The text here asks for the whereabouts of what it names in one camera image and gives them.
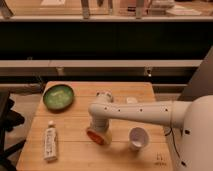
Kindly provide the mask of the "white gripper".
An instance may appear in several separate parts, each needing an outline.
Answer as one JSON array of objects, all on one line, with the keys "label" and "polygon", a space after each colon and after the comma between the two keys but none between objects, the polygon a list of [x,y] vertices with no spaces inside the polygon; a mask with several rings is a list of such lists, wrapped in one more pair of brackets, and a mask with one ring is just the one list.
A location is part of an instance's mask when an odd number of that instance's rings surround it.
[{"label": "white gripper", "polygon": [[87,134],[88,131],[93,131],[96,134],[100,135],[104,139],[104,144],[103,145],[109,145],[111,143],[111,141],[112,141],[112,136],[111,136],[111,133],[109,131],[107,131],[107,132],[98,132],[98,131],[95,131],[91,127],[88,127],[86,129],[86,134]]}]

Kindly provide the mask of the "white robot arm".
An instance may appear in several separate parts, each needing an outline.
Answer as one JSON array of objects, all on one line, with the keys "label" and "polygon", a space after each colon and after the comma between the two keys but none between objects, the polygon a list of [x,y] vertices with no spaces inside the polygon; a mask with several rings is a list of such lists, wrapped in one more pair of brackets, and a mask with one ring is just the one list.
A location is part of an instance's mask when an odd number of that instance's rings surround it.
[{"label": "white robot arm", "polygon": [[194,101],[157,101],[118,104],[109,92],[100,92],[90,103],[89,128],[105,133],[110,119],[181,128],[178,171],[213,171],[213,95]]}]

